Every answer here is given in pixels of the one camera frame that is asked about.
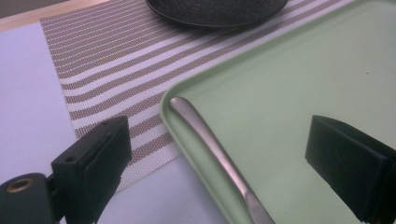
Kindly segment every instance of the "light blue surface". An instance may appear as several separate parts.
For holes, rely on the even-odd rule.
[[[39,23],[0,33],[0,184],[50,162],[76,141]],[[116,194],[101,223],[226,223],[182,157]]]

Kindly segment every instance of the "black plate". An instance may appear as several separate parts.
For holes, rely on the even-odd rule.
[[[235,27],[264,21],[288,0],[147,0],[172,21],[204,27]]]

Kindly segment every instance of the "striped placemat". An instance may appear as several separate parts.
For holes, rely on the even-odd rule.
[[[159,115],[167,89],[351,1],[290,0],[262,25],[207,30],[169,23],[144,0],[110,0],[41,25],[77,136],[128,116],[134,158],[123,189],[180,154]]]

